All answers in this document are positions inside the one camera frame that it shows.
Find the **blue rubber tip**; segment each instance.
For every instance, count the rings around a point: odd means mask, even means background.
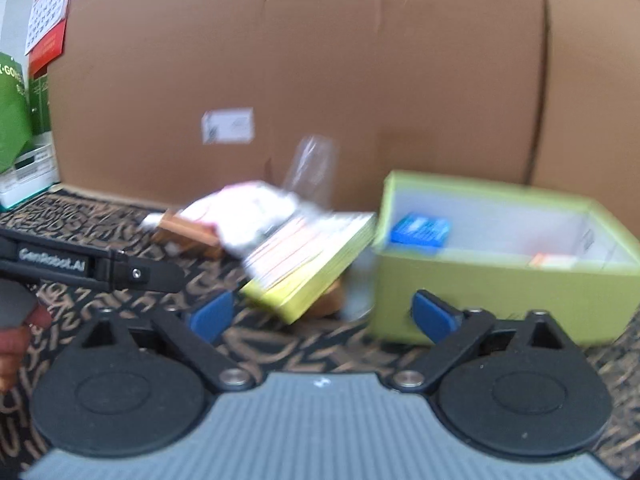
[[[215,341],[230,325],[234,316],[234,295],[227,291],[191,312],[187,325],[205,341]]]
[[[460,326],[455,316],[441,309],[419,292],[414,294],[411,316],[424,335],[436,344]]]

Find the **black circular cover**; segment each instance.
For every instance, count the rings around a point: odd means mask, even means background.
[[[501,352],[454,368],[439,391],[448,421],[499,454],[551,457],[592,446],[609,420],[606,387],[565,352]]]
[[[204,409],[202,382],[178,362],[117,346],[66,352],[32,400],[36,426],[54,447],[100,457],[153,451]]]

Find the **shipping label sticker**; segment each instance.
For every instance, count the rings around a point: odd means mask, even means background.
[[[254,137],[253,108],[213,110],[202,116],[203,144],[248,144]]]

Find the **calendar page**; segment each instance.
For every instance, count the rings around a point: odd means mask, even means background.
[[[66,15],[69,0],[33,0],[25,55]]]

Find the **crumpled white package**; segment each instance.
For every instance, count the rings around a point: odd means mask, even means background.
[[[299,206],[300,199],[295,193],[253,181],[226,186],[178,214],[199,224],[215,226],[225,250],[244,258]]]

